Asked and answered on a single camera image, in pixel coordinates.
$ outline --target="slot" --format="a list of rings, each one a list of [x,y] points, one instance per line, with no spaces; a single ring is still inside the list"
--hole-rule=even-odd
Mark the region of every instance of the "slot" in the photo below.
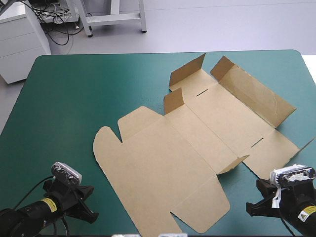
[[[203,94],[204,92],[206,92],[208,89],[206,89],[205,91],[202,91],[200,94],[197,95],[197,97],[201,94]]]
[[[251,146],[251,148],[253,148],[255,145],[257,145],[262,139],[263,139],[263,138],[259,139],[259,141],[257,141],[255,144],[253,144],[253,145]]]

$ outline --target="green table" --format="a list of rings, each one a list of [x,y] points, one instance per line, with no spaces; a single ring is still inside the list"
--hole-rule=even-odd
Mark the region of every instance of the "green table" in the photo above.
[[[136,233],[94,158],[94,136],[102,126],[110,126],[119,136],[117,120],[142,105],[163,114],[170,72],[199,55],[39,57],[0,136],[0,209],[12,207],[37,181],[50,175],[55,161],[61,161],[82,174],[83,185],[95,187],[87,204],[100,213],[92,225],[68,218],[71,234]],[[297,107],[278,128],[280,132],[299,147],[316,135],[316,87],[297,51],[210,52],[203,68],[209,72],[223,55]],[[316,142],[293,163],[316,167]],[[205,235],[288,235],[278,219],[246,213],[245,203],[257,202],[261,196],[255,175],[244,164],[219,179],[231,210]],[[43,193],[37,189],[24,204]],[[176,220],[184,232],[197,234]]]

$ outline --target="cable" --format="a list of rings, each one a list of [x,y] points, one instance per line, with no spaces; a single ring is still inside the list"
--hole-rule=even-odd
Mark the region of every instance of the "cable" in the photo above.
[[[84,27],[82,27],[78,32],[76,32],[76,33],[68,33],[69,35],[71,35],[71,36],[74,36],[74,35],[76,35],[76,34],[79,34],[82,30],[84,29]],[[67,35],[67,33],[66,32],[62,32],[62,31],[59,31],[59,30],[57,30],[57,29],[55,29],[55,31],[57,31],[57,32],[59,32],[59,33],[62,33],[62,34],[66,34]]]
[[[278,213],[279,213],[279,215],[280,215],[280,219],[281,219],[282,223],[284,224],[284,226],[286,227],[286,229],[291,233],[291,235],[292,235],[293,237],[296,237],[296,235],[291,231],[291,229],[289,228],[289,226],[286,224],[286,222],[285,222],[285,220],[284,220],[284,218],[283,218],[283,216],[282,216],[282,213],[281,213],[281,211],[280,211],[280,208],[278,208],[277,210],[278,210]]]
[[[52,175],[52,176],[49,176],[49,177],[44,178],[43,180],[39,181],[39,182],[38,182],[31,190],[29,190],[29,192],[18,202],[18,204],[15,205],[15,207],[13,208],[13,210],[15,210],[15,209],[24,201],[24,199],[26,199],[27,196],[30,195],[30,193],[31,193],[38,185],[40,185],[42,182],[44,182],[44,181],[46,181],[46,180],[48,180],[48,179],[51,179],[51,178],[53,178],[53,177],[54,177],[54,176]]]
[[[64,227],[65,227],[65,231],[66,231],[66,237],[69,237],[70,236],[70,232],[69,232],[69,226],[65,220],[65,217],[61,217],[60,218],[61,222],[63,223]]]
[[[52,12],[52,11],[38,10],[38,9],[36,9],[36,8],[33,8],[33,7],[29,6],[28,4],[26,4],[25,2],[23,2],[23,1],[21,1],[21,0],[20,0],[19,2],[23,3],[23,4],[24,4],[25,6],[27,6],[29,9],[31,9],[32,12],[35,14],[35,16],[39,19],[39,21],[40,21],[41,23],[46,23],[46,22],[44,21],[44,19],[42,18],[42,16],[45,15],[45,14],[43,14],[44,12],[46,12],[46,13],[52,13],[52,14],[55,14],[55,15],[56,15],[56,16],[53,17],[53,23],[54,23],[54,19],[57,19],[57,18],[59,17],[60,20],[62,21],[62,24],[65,26],[66,31],[67,31],[67,36],[68,36],[68,37],[67,37],[66,42],[65,42],[65,43],[58,43],[58,42],[56,42],[56,41],[53,39],[53,37],[49,34],[50,31],[46,31],[46,34],[47,34],[48,37],[49,37],[55,44],[57,44],[57,45],[64,46],[64,45],[68,44],[68,42],[69,42],[69,31],[68,31],[68,27],[67,27],[65,21],[62,19],[62,17],[61,17],[60,15],[58,15],[57,13]]]

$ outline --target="white floor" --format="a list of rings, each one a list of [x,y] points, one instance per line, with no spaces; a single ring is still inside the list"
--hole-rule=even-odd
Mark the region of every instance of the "white floor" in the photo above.
[[[50,42],[52,54],[151,53],[295,49],[316,79],[316,0],[144,0],[148,32],[139,24],[93,28],[72,36],[66,46]],[[106,0],[86,0],[87,11],[102,14]],[[138,0],[121,0],[122,13]],[[54,34],[60,43],[65,35]],[[23,82],[0,79],[0,132]]]

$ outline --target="flattened cardboard box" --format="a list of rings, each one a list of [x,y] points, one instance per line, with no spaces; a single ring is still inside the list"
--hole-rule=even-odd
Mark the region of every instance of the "flattened cardboard box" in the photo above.
[[[96,160],[142,237],[181,232],[171,212],[207,231],[230,208],[216,174],[246,159],[267,178],[299,151],[274,129],[294,107],[225,57],[214,80],[203,59],[171,73],[165,116],[140,107],[119,119],[122,143],[109,127],[95,137]]]

